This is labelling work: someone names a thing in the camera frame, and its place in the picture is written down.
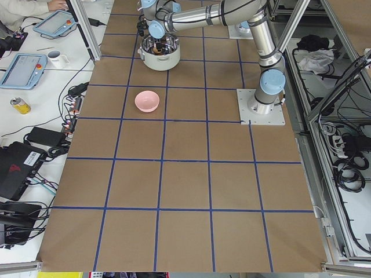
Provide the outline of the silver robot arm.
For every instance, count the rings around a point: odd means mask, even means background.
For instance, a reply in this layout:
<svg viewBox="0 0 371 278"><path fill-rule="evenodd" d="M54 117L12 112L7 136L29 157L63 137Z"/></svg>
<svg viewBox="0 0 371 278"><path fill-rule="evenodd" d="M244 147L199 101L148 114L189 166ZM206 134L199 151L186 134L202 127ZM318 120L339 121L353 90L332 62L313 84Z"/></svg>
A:
<svg viewBox="0 0 371 278"><path fill-rule="evenodd" d="M150 67L162 69L172 62L171 86L211 89L242 84L240 74L245 68L257 85L247 101L248 108L268 115L286 79L284 57L273 41L265 6L265 1L220 1L182 11L176 1L142 1L149 38L155 42L167 37L176 40L177 33L198 29L200 35L187 45L179 44L175 57L179 58L183 49L203 55L183 63L166 54Z"/></svg>

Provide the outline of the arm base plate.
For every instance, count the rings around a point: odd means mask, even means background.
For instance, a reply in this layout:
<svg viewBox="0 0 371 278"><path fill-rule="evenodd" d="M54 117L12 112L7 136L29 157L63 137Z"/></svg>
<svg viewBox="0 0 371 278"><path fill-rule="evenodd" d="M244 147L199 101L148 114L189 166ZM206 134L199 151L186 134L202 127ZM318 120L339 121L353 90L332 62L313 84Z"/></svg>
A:
<svg viewBox="0 0 371 278"><path fill-rule="evenodd" d="M255 99L255 89L237 89L240 123L242 125L284 126L285 118L279 97L272 104Z"/></svg>
<svg viewBox="0 0 371 278"><path fill-rule="evenodd" d="M230 39L253 40L253 36L247 21L243 21L236 25L229 25L228 33Z"/></svg>

